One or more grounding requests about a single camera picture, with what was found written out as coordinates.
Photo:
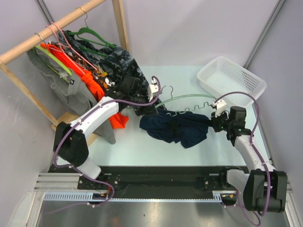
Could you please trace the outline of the mint green wavy hanger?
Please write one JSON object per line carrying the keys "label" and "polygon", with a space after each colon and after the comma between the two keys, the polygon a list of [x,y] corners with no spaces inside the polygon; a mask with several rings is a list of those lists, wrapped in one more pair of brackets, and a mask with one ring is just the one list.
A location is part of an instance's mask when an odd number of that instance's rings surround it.
{"label": "mint green wavy hanger", "polygon": [[[171,88],[171,92],[170,92],[170,99],[167,99],[163,102],[160,102],[158,104],[155,105],[155,108],[158,110],[165,110],[166,111],[166,115],[169,115],[171,117],[177,116],[178,114],[186,114],[187,112],[191,112],[192,110],[190,108],[185,108],[184,110],[176,110],[173,111],[172,113],[170,113],[170,109],[163,109],[163,106],[167,103],[179,100],[179,99],[185,99],[185,98],[192,98],[192,97],[204,97],[204,98],[210,98],[215,100],[215,97],[212,95],[207,95],[207,94],[187,94],[187,95],[180,95],[180,96],[173,96],[173,91],[174,88],[172,85],[165,85],[162,89],[161,92],[164,90],[164,88],[166,87],[170,87]],[[206,106],[211,106],[211,104],[209,102],[204,102],[203,106],[200,105],[195,105],[193,111],[195,111],[196,109],[203,109]]]}

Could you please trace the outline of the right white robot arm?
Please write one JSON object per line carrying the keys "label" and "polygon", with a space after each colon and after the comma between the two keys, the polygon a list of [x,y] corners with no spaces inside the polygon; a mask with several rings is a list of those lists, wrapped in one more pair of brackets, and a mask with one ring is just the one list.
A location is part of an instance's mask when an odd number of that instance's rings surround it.
{"label": "right white robot arm", "polygon": [[225,104],[213,102],[215,110],[211,123],[215,132],[225,131],[227,140],[239,151],[248,173],[239,169],[227,170],[219,176],[218,184],[224,190],[232,187],[242,194],[244,206],[249,211],[280,213],[285,210],[287,175],[271,165],[259,151],[250,129],[245,127],[246,109],[233,106],[226,111]]}

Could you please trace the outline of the navy blue shorts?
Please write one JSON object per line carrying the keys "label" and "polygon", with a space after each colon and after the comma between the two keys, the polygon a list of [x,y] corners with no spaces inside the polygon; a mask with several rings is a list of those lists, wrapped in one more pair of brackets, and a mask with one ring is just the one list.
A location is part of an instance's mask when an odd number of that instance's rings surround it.
{"label": "navy blue shorts", "polygon": [[157,115],[143,116],[139,127],[155,139],[180,143],[184,148],[191,148],[207,139],[211,121],[202,114],[181,114],[159,108]]}

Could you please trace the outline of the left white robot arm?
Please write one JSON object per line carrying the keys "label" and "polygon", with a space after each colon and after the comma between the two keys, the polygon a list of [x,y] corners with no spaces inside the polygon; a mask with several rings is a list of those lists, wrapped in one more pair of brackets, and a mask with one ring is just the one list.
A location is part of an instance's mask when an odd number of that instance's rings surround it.
{"label": "left white robot arm", "polygon": [[105,178],[100,175],[101,168],[89,158],[87,138],[109,117],[119,112],[119,103],[138,107],[153,105],[161,94],[160,81],[156,76],[152,77],[152,83],[147,91],[147,103],[134,103],[105,96],[93,108],[71,123],[59,123],[55,131],[53,164],[57,168],[73,168],[88,178],[89,185],[94,189],[101,188]]}

